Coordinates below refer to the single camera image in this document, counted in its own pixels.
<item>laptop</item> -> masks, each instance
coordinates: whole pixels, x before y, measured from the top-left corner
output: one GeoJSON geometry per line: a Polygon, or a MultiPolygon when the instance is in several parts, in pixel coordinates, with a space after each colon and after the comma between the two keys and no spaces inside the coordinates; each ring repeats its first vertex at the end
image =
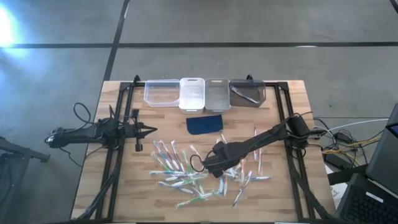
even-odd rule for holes
{"type": "Polygon", "coordinates": [[[353,174],[335,217],[352,223],[398,223],[398,104],[366,168],[353,174]]]}

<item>wooden tabletop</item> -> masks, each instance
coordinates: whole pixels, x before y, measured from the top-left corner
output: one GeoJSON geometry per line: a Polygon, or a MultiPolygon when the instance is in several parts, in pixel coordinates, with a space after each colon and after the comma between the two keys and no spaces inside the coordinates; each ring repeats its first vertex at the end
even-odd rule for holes
{"type": "MultiPolygon", "coordinates": [[[[311,111],[304,82],[287,81],[295,113],[311,111]]],[[[104,82],[98,103],[96,119],[109,116],[108,105],[116,107],[120,82],[104,82]]],[[[182,149],[190,156],[188,149],[193,144],[202,156],[205,156],[216,140],[218,133],[191,135],[187,131],[186,118],[205,116],[206,114],[182,114],[179,108],[150,108],[143,100],[144,88],[137,87],[133,93],[132,108],[140,109],[139,119],[158,130],[142,140],[144,150],[135,152],[135,139],[128,139],[124,148],[123,163],[116,199],[115,222],[272,222],[297,221],[295,213],[290,175],[287,167],[285,148],[282,141],[266,146],[263,150],[263,175],[271,175],[270,180],[250,182],[244,191],[238,206],[233,201],[238,193],[239,182],[228,182],[226,197],[212,196],[208,200],[195,202],[176,209],[175,205],[190,200],[191,195],[168,187],[159,186],[162,176],[149,175],[150,170],[162,170],[151,152],[155,151],[153,141],[163,140],[171,149],[170,142],[175,140],[178,151],[182,149]]],[[[223,133],[227,141],[243,141],[253,137],[254,127],[261,133],[280,123],[273,88],[266,88],[266,101],[260,108],[231,107],[223,114],[223,133]]],[[[304,115],[311,128],[311,114],[304,115]]],[[[98,148],[90,144],[87,153],[98,148]]],[[[72,218],[81,215],[98,193],[103,174],[106,150],[101,149],[88,157],[84,163],[80,183],[73,206],[72,218]]],[[[304,157],[310,188],[316,198],[329,213],[335,212],[325,166],[320,149],[307,148],[304,157]]],[[[247,156],[245,170],[257,175],[257,162],[253,155],[247,156]]],[[[202,181],[205,192],[218,188],[219,180],[208,176],[202,181]]],[[[300,190],[304,214],[307,214],[303,193],[300,190]]],[[[109,194],[104,205],[104,216],[108,210],[109,194]]]]}

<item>gray plastic container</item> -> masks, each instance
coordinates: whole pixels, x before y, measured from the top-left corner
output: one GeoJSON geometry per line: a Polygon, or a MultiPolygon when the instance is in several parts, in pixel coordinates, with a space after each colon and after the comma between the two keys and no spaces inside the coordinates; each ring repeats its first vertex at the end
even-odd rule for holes
{"type": "Polygon", "coordinates": [[[211,113],[224,113],[231,108],[229,103],[229,80],[208,78],[205,81],[205,108],[211,113]]]}

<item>clear plastic container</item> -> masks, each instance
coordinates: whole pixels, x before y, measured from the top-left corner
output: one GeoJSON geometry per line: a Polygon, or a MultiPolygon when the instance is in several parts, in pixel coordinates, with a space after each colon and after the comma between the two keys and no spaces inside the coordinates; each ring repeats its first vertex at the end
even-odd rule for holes
{"type": "Polygon", "coordinates": [[[205,108],[212,113],[224,113],[229,110],[229,80],[208,78],[205,81],[205,108]]]}
{"type": "Polygon", "coordinates": [[[177,107],[180,103],[180,80],[148,80],[144,100],[150,107],[177,107]]]}
{"type": "Polygon", "coordinates": [[[182,113],[200,114],[205,107],[205,80],[182,78],[180,80],[180,104],[182,113]]]}

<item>blue towel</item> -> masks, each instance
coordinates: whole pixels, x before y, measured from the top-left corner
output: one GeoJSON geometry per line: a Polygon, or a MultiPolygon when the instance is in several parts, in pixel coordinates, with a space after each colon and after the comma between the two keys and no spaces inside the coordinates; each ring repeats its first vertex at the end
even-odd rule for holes
{"type": "Polygon", "coordinates": [[[190,134],[215,133],[223,129],[221,115],[187,118],[187,129],[190,134]]]}

